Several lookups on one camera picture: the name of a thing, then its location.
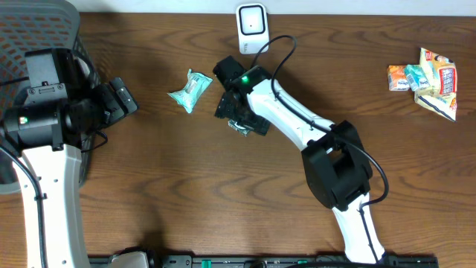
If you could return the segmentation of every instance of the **red label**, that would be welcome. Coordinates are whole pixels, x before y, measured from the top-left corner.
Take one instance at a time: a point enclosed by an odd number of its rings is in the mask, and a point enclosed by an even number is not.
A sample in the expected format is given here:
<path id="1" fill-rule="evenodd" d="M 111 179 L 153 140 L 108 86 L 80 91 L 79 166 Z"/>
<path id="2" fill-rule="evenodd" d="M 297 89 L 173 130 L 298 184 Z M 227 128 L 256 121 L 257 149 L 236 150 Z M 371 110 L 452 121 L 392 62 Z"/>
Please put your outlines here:
<path id="1" fill-rule="evenodd" d="M 440 69 L 441 90 L 440 95 L 456 92 L 456 69 L 455 68 L 441 68 Z"/>
<path id="2" fill-rule="evenodd" d="M 431 60 L 431 51 L 426 51 L 426 61 Z"/>

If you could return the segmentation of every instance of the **laundry basket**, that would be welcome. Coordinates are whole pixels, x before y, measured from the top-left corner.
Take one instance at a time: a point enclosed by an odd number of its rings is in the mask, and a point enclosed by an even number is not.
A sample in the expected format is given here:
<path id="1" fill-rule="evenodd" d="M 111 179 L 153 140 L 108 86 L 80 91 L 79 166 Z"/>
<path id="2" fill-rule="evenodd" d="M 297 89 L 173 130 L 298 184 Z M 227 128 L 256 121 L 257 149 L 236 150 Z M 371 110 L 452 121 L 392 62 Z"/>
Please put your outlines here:
<path id="1" fill-rule="evenodd" d="M 78 36 L 80 15 L 64 0 L 0 0 L 0 81 L 28 76 L 25 52 L 45 48 L 69 48 L 91 61 Z M 100 83 L 95 72 L 89 76 L 91 87 Z M 0 87 L 0 118 L 5 110 L 18 103 L 20 94 L 30 82 L 23 81 Z M 83 149 L 90 149 L 94 136 L 84 137 Z M 2 141 L 9 149 L 9 144 Z M 90 153 L 83 153 L 80 184 L 84 183 Z M 0 194 L 20 191 L 12 164 L 0 156 Z"/>

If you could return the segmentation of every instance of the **white rectangular device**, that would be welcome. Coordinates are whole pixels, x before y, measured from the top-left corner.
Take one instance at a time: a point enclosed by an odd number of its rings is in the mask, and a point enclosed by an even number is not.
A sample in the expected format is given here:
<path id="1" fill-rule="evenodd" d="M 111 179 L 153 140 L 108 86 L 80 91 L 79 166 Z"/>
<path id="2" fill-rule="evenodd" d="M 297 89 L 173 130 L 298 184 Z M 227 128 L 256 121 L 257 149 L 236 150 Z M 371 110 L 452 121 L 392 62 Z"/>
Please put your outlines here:
<path id="1" fill-rule="evenodd" d="M 237 7 L 239 52 L 256 54 L 269 41 L 268 18 L 262 4 L 242 4 Z"/>

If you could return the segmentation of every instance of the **wooden table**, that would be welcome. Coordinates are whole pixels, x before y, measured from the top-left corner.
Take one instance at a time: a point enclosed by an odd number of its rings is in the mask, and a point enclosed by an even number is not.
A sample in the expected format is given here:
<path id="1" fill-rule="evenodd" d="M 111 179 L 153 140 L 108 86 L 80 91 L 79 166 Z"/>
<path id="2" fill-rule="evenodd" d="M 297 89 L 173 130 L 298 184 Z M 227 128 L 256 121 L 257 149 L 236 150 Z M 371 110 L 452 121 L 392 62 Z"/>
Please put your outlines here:
<path id="1" fill-rule="evenodd" d="M 213 116 L 217 80 L 192 114 L 167 92 L 189 68 L 212 77 L 238 51 L 233 15 L 83 13 L 81 36 L 103 79 L 122 77 L 140 111 L 106 130 L 81 189 L 90 254 L 143 244 L 197 255 L 314 255 L 343 251 L 332 212 L 306 185 L 299 150 L 275 127 L 244 138 Z M 297 100 L 335 122 L 347 119 L 385 169 L 390 194 L 372 207 L 382 245 L 435 254 L 440 267 L 476 261 L 476 19 L 403 16 L 269 16 L 271 36 L 298 47 L 278 79 Z M 453 59 L 457 123 L 389 92 L 388 65 L 417 64 L 425 47 Z M 291 48 L 273 44 L 272 71 Z M 382 192 L 377 172 L 372 197 Z M 0 266 L 25 267 L 19 194 L 0 197 Z"/>

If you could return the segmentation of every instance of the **black bracket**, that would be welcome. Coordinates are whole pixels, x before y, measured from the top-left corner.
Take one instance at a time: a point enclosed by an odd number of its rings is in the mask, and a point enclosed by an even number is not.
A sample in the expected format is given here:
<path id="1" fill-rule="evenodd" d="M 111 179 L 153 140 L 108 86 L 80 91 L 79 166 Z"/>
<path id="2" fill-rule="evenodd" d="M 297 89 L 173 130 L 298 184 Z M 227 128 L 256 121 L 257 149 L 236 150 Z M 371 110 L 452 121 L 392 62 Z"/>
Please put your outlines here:
<path id="1" fill-rule="evenodd" d="M 331 131 L 363 148 L 357 130 L 348 121 Z M 368 180 L 372 177 L 372 168 L 368 159 L 357 149 L 336 141 L 333 135 L 326 134 L 318 141 L 311 141 L 301 153 L 307 184 L 325 207 L 346 211 L 353 200 L 370 190 Z"/>

